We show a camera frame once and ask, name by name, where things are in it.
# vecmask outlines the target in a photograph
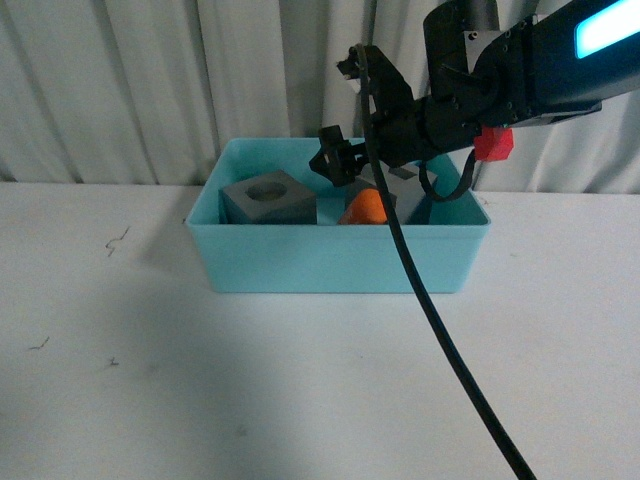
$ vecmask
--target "small dark mark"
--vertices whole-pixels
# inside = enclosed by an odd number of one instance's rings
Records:
[[[50,337],[47,337],[47,338],[44,340],[44,342],[42,342],[42,345],[37,346],[37,347],[30,347],[30,348],[29,348],[29,350],[40,350],[42,347],[44,347],[44,346],[47,344],[47,342],[49,341],[49,338],[50,338]]]
[[[109,241],[107,242],[107,244],[104,246],[104,248],[106,248],[107,250],[109,250],[109,255],[107,255],[107,257],[111,257],[111,255],[113,254],[113,252],[115,252],[115,250],[116,250],[116,247],[112,247],[112,246],[111,246],[111,244],[112,244],[113,242],[117,242],[117,241],[120,241],[120,240],[124,240],[124,237],[125,237],[125,235],[129,232],[129,229],[130,229],[130,228],[131,228],[130,226],[129,226],[129,227],[127,227],[127,229],[124,231],[124,233],[122,234],[122,236],[121,236],[121,237],[118,237],[118,238],[112,238],[111,240],[109,240]]]

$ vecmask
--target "red plastic piece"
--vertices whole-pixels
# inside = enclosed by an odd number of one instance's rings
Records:
[[[482,135],[473,139],[476,160],[494,162],[506,160],[513,150],[513,130],[510,128],[490,128],[482,126]]]

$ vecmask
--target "white table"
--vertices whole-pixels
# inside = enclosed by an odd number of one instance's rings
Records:
[[[0,184],[0,478],[513,478],[413,296],[214,293],[198,192]],[[638,478],[640,197],[479,196],[463,357],[539,479]]]

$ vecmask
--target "curtain fold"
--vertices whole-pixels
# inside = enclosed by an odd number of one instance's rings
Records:
[[[498,0],[501,27],[567,1]],[[440,3],[0,0],[0,179],[201,184],[232,138],[360,135],[336,62],[372,41],[424,95],[422,21]],[[631,93],[517,129],[476,189],[639,193],[639,120]]]

